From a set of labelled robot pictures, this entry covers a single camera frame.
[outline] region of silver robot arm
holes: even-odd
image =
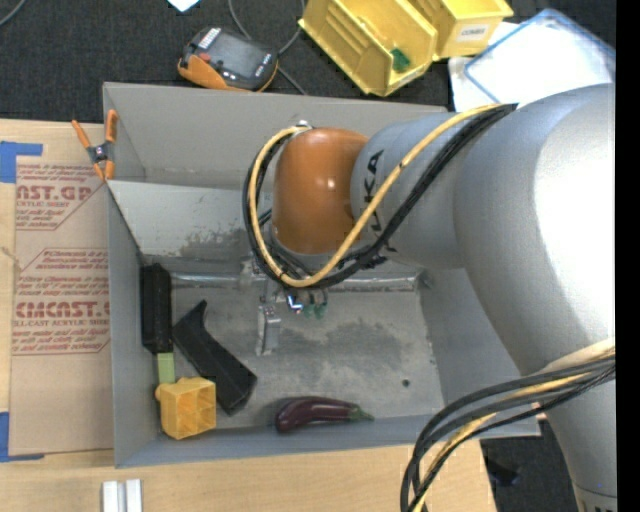
[[[466,270],[522,375],[614,344],[614,112],[611,86],[516,110],[451,160],[390,241],[390,258]],[[440,122],[391,126],[369,141],[353,173],[354,212],[371,180],[380,182]],[[434,146],[379,207],[382,227]],[[615,396],[611,381],[547,413],[580,512],[617,511]]]
[[[426,270],[464,269],[523,376],[584,351],[615,348],[614,112],[611,85],[512,108],[466,138],[416,198],[424,169],[474,121],[453,123],[400,166],[358,243],[384,239],[395,222],[380,245],[382,256]],[[344,238],[345,226],[370,210],[398,162],[454,116],[393,124],[370,139],[340,130],[291,131],[293,143],[282,150],[274,181],[274,243],[322,266],[330,242]],[[304,131],[313,134],[299,135]],[[398,224],[398,212],[412,197]],[[284,274],[275,269],[268,275],[282,281]],[[303,276],[290,286],[305,282]],[[580,512],[616,512],[615,380],[547,417]]]

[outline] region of black floor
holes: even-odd
[[[0,0],[0,20],[17,5]],[[616,47],[616,0],[512,0],[519,22],[552,7]],[[251,35],[282,47],[296,30],[300,0],[234,0]],[[102,122],[105,81],[194,87],[177,73],[183,45],[205,26],[234,27],[226,0],[202,0],[177,15],[165,0],[27,0],[0,26],[2,118]],[[365,97],[307,36],[300,34],[281,58],[292,84],[279,74],[273,92],[341,98]],[[375,97],[367,99],[380,100]],[[445,62],[380,101],[452,108]],[[575,512],[573,491],[546,422],[539,438],[483,441],[491,463],[516,470],[512,485],[496,483],[500,512]]]

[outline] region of black and orange device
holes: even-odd
[[[254,92],[268,87],[277,68],[274,48],[221,27],[199,31],[178,62],[180,75],[201,87]]]

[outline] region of black wire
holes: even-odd
[[[485,130],[488,126],[499,121],[507,114],[513,112],[513,110],[515,110],[515,107],[515,105],[511,104],[502,105],[500,107],[496,107],[495,109],[482,112],[469,119],[466,124],[444,144],[443,148],[428,164],[421,178],[418,180],[416,185],[414,185],[411,193],[400,206],[400,208],[396,211],[393,217],[391,217],[389,223],[387,224],[384,231],[380,234],[378,239],[372,245],[360,249],[359,251],[343,258],[338,263],[338,267],[349,260],[355,260],[355,263],[353,263],[349,267],[343,268],[342,270],[330,276],[321,279],[318,283],[316,283],[314,286],[311,286],[310,288],[328,288],[335,284],[341,283],[363,268],[370,268],[371,263],[375,260],[379,262],[385,261],[385,258],[380,257],[380,251],[385,245],[387,245],[393,233],[395,233],[400,224],[402,224],[402,221],[404,221],[407,215],[411,212],[418,199],[420,199],[420,197],[424,194],[433,180],[442,172],[442,170],[451,161],[451,159],[455,155],[457,155],[471,139]]]
[[[266,212],[260,215],[260,217],[258,217],[258,224],[260,225],[260,227],[262,227],[270,220],[271,220],[271,208],[269,208]]]
[[[471,412],[468,412],[462,416],[457,417],[456,419],[449,422],[445,427],[441,427],[438,430],[435,430],[438,424],[440,424],[446,417],[451,416],[455,412],[463,409],[474,402],[478,402],[480,400],[484,400],[487,398],[495,397],[500,394],[504,394],[510,391],[515,391],[518,389],[526,388],[528,386],[544,384],[546,382],[551,382],[557,379],[571,377],[575,375],[580,375],[582,373],[592,373],[596,370],[600,370],[603,368],[608,368],[611,364],[611,361],[614,360],[614,356],[603,358],[602,360],[593,361],[589,363],[583,363],[571,368],[565,368],[561,370],[555,370],[552,372],[547,372],[544,374],[531,375],[527,377],[523,377],[520,379],[515,379],[509,382],[497,384],[488,388],[481,389],[469,395],[465,395],[464,397],[456,400],[451,403],[444,409],[442,409],[438,414],[436,414],[424,427],[422,432],[420,432],[418,439],[415,443],[413,455],[411,461],[407,465],[407,469],[405,471],[402,486],[401,486],[401,509],[405,510],[408,504],[408,496],[409,496],[409,488],[411,485],[412,478],[417,478],[419,474],[419,465],[422,457],[426,454],[429,448],[435,444],[435,441],[451,432],[455,428],[458,428],[462,425],[465,425],[469,421],[474,418],[478,418],[480,416],[484,416],[489,412],[494,412],[494,409],[489,410],[487,406],[477,408]],[[509,402],[501,402],[502,410],[507,410],[512,407],[507,407],[507,404],[512,403]]]
[[[567,385],[562,386],[561,388],[558,388],[556,390],[541,391],[538,393],[531,393],[526,396],[520,396],[508,400],[494,402],[489,405],[479,407],[478,409],[471,411],[468,414],[457,417],[456,419],[450,421],[439,429],[433,431],[426,439],[423,439],[421,447],[417,452],[414,453],[410,463],[407,465],[407,469],[405,471],[401,484],[401,510],[405,510],[407,507],[411,483],[413,483],[413,486],[416,489],[420,486],[419,468],[423,457],[440,439],[445,438],[445,436],[447,436],[454,430],[467,425],[470,421],[486,416],[487,414],[499,414],[504,411],[530,405],[533,402],[539,402],[544,399],[549,399],[554,395],[565,393],[569,389],[577,389],[580,385],[588,383],[592,379],[593,376],[589,375],[568,383]]]
[[[4,18],[0,19],[0,27],[6,23],[9,23],[13,19],[13,17],[18,14],[18,11],[22,8],[22,6],[26,3],[27,0],[20,0],[16,6],[11,10],[9,14],[7,14]]]
[[[229,12],[231,13],[231,18],[233,19],[233,22],[236,24],[236,26],[238,27],[238,30],[240,30],[240,32],[242,32],[244,34],[245,37],[247,37],[248,39],[253,39],[253,37],[251,36],[251,34],[249,34],[249,32],[244,28],[244,26],[242,25],[242,23],[240,22],[240,19],[238,18],[238,15],[236,14],[236,11],[233,7],[233,0],[227,0],[227,5],[229,7]],[[304,9],[305,9],[305,3],[304,0],[300,0],[300,6],[302,7],[302,12],[304,13]],[[289,48],[291,48],[291,45],[293,45],[293,43],[296,42],[296,40],[298,39],[298,37],[300,36],[300,32],[302,31],[302,29],[300,28],[300,26],[298,25],[296,28],[296,31],[294,32],[293,36],[291,36],[291,38],[289,38],[289,40],[284,44],[284,46],[282,46],[279,50],[278,50],[278,57],[281,57],[284,52],[286,52]],[[291,85],[293,85],[300,94],[306,95],[306,91],[300,86],[300,84],[298,82],[296,82],[293,77],[291,77],[291,75],[289,75],[289,73],[287,73],[284,69],[282,69],[281,65],[278,65],[278,72],[284,76]]]
[[[615,378],[615,363],[613,363],[604,372],[598,374],[595,377],[592,377],[592,378],[588,379],[585,383],[581,384],[577,388],[572,389],[569,392],[563,393],[560,396],[551,399],[549,402],[541,404],[536,409],[533,409],[531,411],[527,411],[527,412],[524,412],[524,413],[516,414],[515,416],[512,416],[512,417],[507,418],[505,420],[497,421],[497,422],[492,423],[490,425],[487,425],[485,427],[476,429],[473,432],[470,432],[469,434],[463,436],[462,438],[460,438],[456,443],[454,443],[449,448],[447,453],[444,454],[444,456],[438,461],[436,466],[434,466],[434,468],[430,472],[430,474],[426,476],[426,478],[424,479],[424,481],[422,482],[420,487],[416,490],[416,494],[414,496],[414,499],[412,500],[412,502],[409,505],[409,507],[406,508],[406,509],[403,508],[402,510],[404,511],[404,510],[415,509],[418,501],[427,492],[427,490],[429,489],[429,486],[431,485],[431,483],[433,482],[433,480],[437,476],[437,473],[440,471],[440,469],[442,468],[442,466],[444,465],[446,460],[449,458],[451,453],[453,453],[453,451],[458,446],[460,446],[460,444],[462,444],[463,442],[465,442],[468,439],[471,439],[473,437],[476,437],[476,436],[478,436],[480,434],[483,434],[485,432],[493,430],[495,428],[498,428],[498,427],[501,427],[501,426],[505,426],[505,425],[509,425],[509,424],[515,423],[517,421],[521,421],[523,419],[530,418],[532,416],[536,416],[536,415],[540,414],[541,412],[548,411],[548,410],[550,410],[550,409],[552,409],[554,407],[557,407],[557,406],[559,406],[559,405],[561,405],[561,404],[563,404],[563,403],[565,403],[565,402],[567,402],[569,400],[572,400],[572,399],[576,398],[577,396],[585,393],[586,391],[592,389],[593,387],[599,386],[601,384],[604,384],[605,382],[609,382],[610,380],[612,380],[614,378]]]
[[[417,201],[420,199],[422,194],[424,194],[425,190],[429,187],[429,185],[433,182],[433,180],[443,171],[446,165],[450,162],[450,160],[459,153],[459,151],[466,146],[466,144],[472,140],[479,133],[484,131],[487,127],[491,126],[493,123],[502,119],[513,110],[515,110],[516,105],[508,104],[501,105],[496,107],[495,109],[488,110],[486,112],[481,112],[476,116],[466,120],[464,125],[458,130],[449,140],[445,142],[442,149],[436,154],[436,156],[429,162],[427,168],[423,172],[421,178],[414,185],[412,191],[409,196],[400,208],[396,211],[396,213],[391,217],[389,223],[387,224],[384,231],[378,237],[378,239],[371,245],[359,249],[357,251],[352,252],[351,254],[342,258],[338,264],[337,268],[341,269],[337,272],[322,278],[320,281],[315,283],[314,285],[307,286],[307,289],[324,289],[330,286],[334,286],[338,283],[341,283],[345,279],[351,277],[353,274],[362,270],[364,268],[372,268],[373,266],[386,261],[386,258],[380,256],[380,251],[382,248],[388,243],[389,239],[398,229],[402,221],[407,217],[407,215],[411,212]],[[271,150],[265,155],[265,158],[262,161],[261,168],[259,170],[259,182],[264,177],[264,173],[269,165],[271,159],[275,156],[276,149],[279,149],[281,145],[290,138],[287,136],[279,141],[278,144],[275,144]],[[251,165],[249,175],[245,180],[245,188],[243,189],[243,197],[245,200],[245,209],[248,209],[248,180],[251,174],[251,170],[255,165],[254,162]],[[256,191],[256,198],[258,197],[259,190]],[[277,276],[267,265],[264,260],[264,256],[260,253],[255,237],[252,234],[251,224],[246,224],[247,232],[249,233],[249,243],[253,250],[253,253],[256,257],[258,266],[272,279],[277,281],[281,281],[280,276]],[[275,248],[276,253],[272,254],[275,258],[276,256],[283,257],[283,251],[279,248]],[[354,260],[355,262],[349,265],[346,268],[343,268],[344,264],[348,261]]]

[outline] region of gray metal box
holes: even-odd
[[[518,376],[464,271],[399,264],[330,291],[321,320],[277,304],[279,346],[256,352],[265,283],[251,272],[240,190],[262,145],[300,120],[370,136],[444,109],[114,83],[103,98],[120,117],[107,199],[116,466],[413,444],[447,403]],[[215,430],[181,441],[161,430],[141,341],[139,271],[153,262],[172,274],[174,323],[205,299],[209,333],[258,377],[244,409],[218,409]],[[178,351],[176,376],[195,374]],[[357,402],[376,419],[278,434],[276,405],[306,394]],[[532,420],[493,435],[534,434]]]

